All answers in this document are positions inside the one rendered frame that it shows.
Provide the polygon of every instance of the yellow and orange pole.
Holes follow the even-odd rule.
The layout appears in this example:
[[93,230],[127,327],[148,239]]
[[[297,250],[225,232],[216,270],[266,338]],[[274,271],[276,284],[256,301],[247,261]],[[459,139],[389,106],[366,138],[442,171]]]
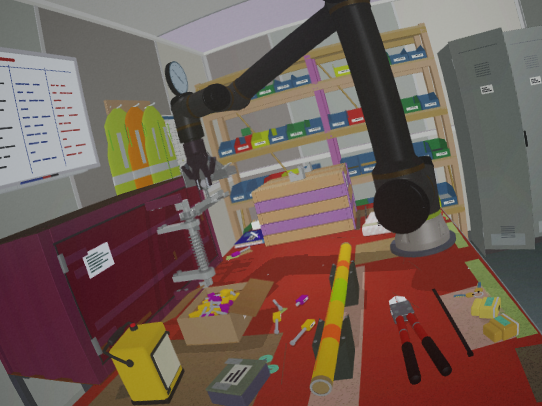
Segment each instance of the yellow and orange pole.
[[316,356],[310,385],[311,392],[318,396],[326,396],[333,389],[337,355],[339,354],[339,343],[341,341],[344,303],[348,289],[351,256],[352,246],[346,242],[343,243],[339,251],[339,259],[337,261],[333,288],[331,289],[331,298],[327,308],[324,331],[322,332],[320,348]]

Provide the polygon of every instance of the shelving unit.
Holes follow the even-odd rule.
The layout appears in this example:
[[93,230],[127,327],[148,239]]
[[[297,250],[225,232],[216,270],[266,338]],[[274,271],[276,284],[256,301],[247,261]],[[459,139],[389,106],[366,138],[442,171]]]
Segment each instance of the shelving unit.
[[[445,170],[446,181],[453,186],[457,194],[458,204],[451,206],[449,208],[446,208],[445,212],[446,214],[452,217],[452,220],[457,225],[457,227],[460,228],[463,231],[463,233],[466,233],[467,223],[466,223],[466,218],[465,218],[465,213],[464,213],[465,207],[464,207],[464,200],[463,200],[463,184],[462,184],[462,179],[461,179],[461,175],[459,171],[459,164],[457,161],[457,149],[456,149],[454,138],[453,138],[450,118],[448,116],[448,109],[446,108],[446,100],[444,98],[442,84],[441,84],[440,77],[438,74],[436,61],[434,58],[433,50],[431,48],[431,43],[429,41],[429,36],[427,35],[425,24],[419,24],[415,27],[409,27],[409,28],[404,28],[404,29],[395,30],[395,31],[389,31],[389,32],[381,34],[381,37],[384,43],[384,47],[386,49],[395,48],[399,46],[405,46],[409,44],[414,44],[416,47],[421,45],[425,49],[427,58],[420,59],[417,61],[404,62],[401,64],[392,65],[391,69],[395,77],[412,75],[415,73],[423,73],[425,84],[427,87],[427,92],[428,93],[435,92],[435,94],[437,95],[439,99],[439,102],[440,102],[439,108],[422,110],[415,113],[409,113],[406,115],[406,119],[407,121],[416,121],[416,120],[423,120],[427,118],[434,118],[438,137],[446,140],[448,144],[448,148],[450,149],[450,153],[452,154],[452,156],[447,157],[447,158],[436,159],[433,161],[433,163],[435,167],[446,167],[448,169],[447,171]],[[303,68],[308,68],[306,61],[310,59],[316,61],[319,64],[322,64],[322,63],[332,62],[332,61],[345,58],[344,51],[342,50],[341,44],[334,44],[334,45],[329,45],[326,47],[314,49],[311,52],[309,52],[308,57],[309,57],[308,59],[307,57],[305,57],[297,61],[290,68],[285,70],[283,74],[289,73],[289,72],[295,72]],[[245,72],[244,70],[235,72],[230,75],[223,76],[221,78],[212,80],[207,83],[198,84],[196,85],[196,90],[201,90],[213,83],[228,85],[231,82],[233,82],[235,79],[237,79],[239,76],[241,76],[244,72]],[[275,94],[251,101],[250,105],[248,105],[245,109],[241,111],[227,111],[227,112],[215,113],[215,114],[210,114],[202,118],[201,119],[202,124],[207,133],[209,146],[211,147],[211,154],[213,156],[218,157],[219,156],[218,148],[220,146],[220,142],[219,142],[219,139],[217,138],[213,121],[216,120],[217,122],[217,127],[220,131],[222,141],[228,141],[230,140],[230,136],[228,134],[228,130],[226,126],[226,120],[237,118],[237,113],[239,113],[242,116],[242,115],[253,113],[256,111],[265,110],[270,107],[278,106],[281,104],[290,103],[296,100],[300,100],[300,99],[304,99],[308,97],[315,97],[317,92],[333,92],[333,91],[339,90],[339,86],[343,89],[354,86],[352,76],[348,75],[348,76],[342,76],[342,77],[328,79],[328,80],[322,80],[322,81],[319,81],[318,83],[312,83],[310,85],[305,85],[302,87],[286,90],[280,93],[275,93]],[[313,135],[308,135],[308,136],[304,136],[298,139],[288,140],[288,141],[280,142],[277,144],[269,145],[266,147],[257,148],[250,151],[242,152],[235,155],[230,155],[224,158],[217,158],[217,159],[224,165],[227,163],[233,163],[235,165],[236,162],[243,161],[246,159],[255,158],[255,157],[266,155],[266,154],[271,154],[271,153],[285,150],[285,149],[296,148],[296,147],[310,144],[313,142],[333,140],[333,139],[336,139],[348,134],[361,133],[364,131],[367,131],[367,126],[365,124],[357,124],[357,125],[338,128],[335,130],[330,130],[328,132],[321,132],[321,133],[317,133]],[[234,183],[238,183],[241,181],[239,174],[236,174],[233,176],[233,181]],[[367,182],[372,182],[372,181],[373,179],[370,174],[360,175],[360,176],[356,176],[352,178],[353,184],[367,183]],[[221,184],[222,190],[224,190],[225,192],[231,191],[230,185],[227,179],[221,180],[220,184]],[[238,239],[241,237],[242,230],[241,230],[241,226],[239,225],[236,212],[238,210],[241,210],[244,213],[245,218],[250,218],[248,209],[251,207],[254,207],[254,203],[252,202],[252,200],[246,200],[239,203],[231,203],[229,199],[226,199],[225,202],[226,202],[228,215],[230,217],[230,221],[232,224],[234,236],[236,239]]]

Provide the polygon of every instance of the reflective stripe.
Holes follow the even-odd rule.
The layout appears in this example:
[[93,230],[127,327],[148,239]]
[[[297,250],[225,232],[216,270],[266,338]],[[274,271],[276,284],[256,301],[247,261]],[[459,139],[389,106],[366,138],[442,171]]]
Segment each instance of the reflective stripe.
[[160,158],[160,148],[158,148],[158,141],[156,141],[156,133],[154,132],[154,127],[152,128],[152,136],[154,137],[154,146],[156,147],[156,152],[158,153],[158,159],[162,159]]
[[136,139],[137,139],[137,145],[139,147],[139,153],[141,154],[141,160],[144,164],[147,163],[147,158],[145,157],[145,148],[143,148],[143,144],[141,143],[141,136],[139,135],[139,130],[136,130]]
[[173,155],[173,151],[171,150],[170,142],[172,142],[172,141],[169,138],[169,134],[168,134],[168,132],[166,130],[166,127],[163,127],[163,129],[164,129],[164,138],[165,138],[165,141],[166,141],[166,144],[167,144],[167,149],[169,151],[169,156],[175,156],[175,155]]
[[138,169],[137,171],[132,172],[134,174],[134,179],[144,178],[145,176],[151,175],[151,168],[148,166],[145,168]]
[[132,172],[123,173],[122,175],[113,176],[113,185],[119,186],[123,183],[133,182],[134,175]]
[[122,155],[122,162],[124,162],[124,167],[126,169],[129,169],[130,161],[128,161],[128,157],[126,156],[126,147],[124,146],[124,141],[122,140],[121,133],[117,133],[117,140],[119,141],[120,153]]
[[150,170],[152,174],[160,173],[160,172],[169,170],[169,165],[167,162],[156,164],[156,165],[151,166]]

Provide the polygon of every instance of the whiteboard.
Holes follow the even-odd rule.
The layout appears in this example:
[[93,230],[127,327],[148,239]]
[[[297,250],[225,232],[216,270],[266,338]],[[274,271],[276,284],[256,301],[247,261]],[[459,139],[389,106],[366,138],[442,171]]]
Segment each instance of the whiteboard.
[[0,193],[98,166],[77,60],[0,48]]

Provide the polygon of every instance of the locker vent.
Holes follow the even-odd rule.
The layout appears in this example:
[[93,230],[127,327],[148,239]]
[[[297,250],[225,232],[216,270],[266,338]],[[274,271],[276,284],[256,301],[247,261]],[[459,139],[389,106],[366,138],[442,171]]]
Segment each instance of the locker vent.
[[538,63],[538,55],[529,55],[523,58],[525,61],[525,67],[527,69],[538,68],[540,64]]
[[491,75],[491,70],[489,69],[489,62],[482,62],[482,63],[475,64],[474,73],[476,73],[477,78]]
[[516,238],[516,227],[501,226],[501,238]]

